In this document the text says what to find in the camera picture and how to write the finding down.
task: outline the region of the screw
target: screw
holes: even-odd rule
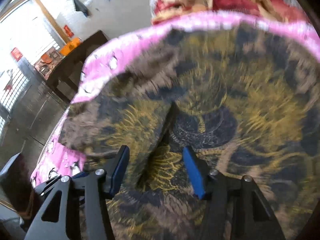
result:
[[[104,173],[104,169],[97,169],[94,173],[96,175],[102,175]]]
[[[218,175],[218,173],[219,173],[219,171],[216,169],[211,169],[209,172],[210,176],[216,176],[216,175]]]
[[[69,176],[63,176],[62,178],[61,178],[61,181],[62,182],[67,182],[68,180],[69,180]]]
[[[249,176],[249,175],[245,175],[243,178],[244,178],[245,182],[251,182],[252,181],[252,177]]]

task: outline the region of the red sign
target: red sign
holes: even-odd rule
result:
[[[69,38],[73,37],[73,32],[70,30],[69,26],[68,25],[65,25],[63,27],[64,31],[66,32],[66,34],[68,35]]]
[[[22,53],[17,48],[14,48],[11,52],[11,56],[16,60],[19,61],[22,58]]]

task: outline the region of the blue gripper pad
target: blue gripper pad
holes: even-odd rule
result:
[[[196,153],[190,146],[184,147],[182,159],[195,194],[199,199],[203,199],[206,195],[206,185],[210,171],[209,166],[204,160],[196,156]]]
[[[120,189],[122,184],[122,180],[124,178],[125,171],[127,170],[127,166],[130,158],[130,150],[126,145],[122,145],[116,158],[115,158],[115,168],[111,177],[111,187],[110,187],[110,195],[115,196]]]

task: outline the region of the table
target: table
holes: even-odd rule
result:
[[[62,61],[54,68],[48,80],[45,81],[47,86],[66,103],[70,103],[70,99],[64,95],[58,88],[60,81],[65,82],[72,90],[78,91],[78,85],[75,84],[69,76],[74,72],[76,64],[85,59],[98,47],[108,42],[108,37],[99,30],[89,38],[84,40],[78,47],[72,50]]]

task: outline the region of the patterned blanket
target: patterned blanket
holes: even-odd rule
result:
[[[248,25],[173,30],[95,99],[71,105],[59,142],[84,152],[87,170],[129,146],[108,201],[116,239],[195,238],[205,202],[185,145],[227,176],[253,176],[290,239],[318,197],[319,67],[295,41]]]

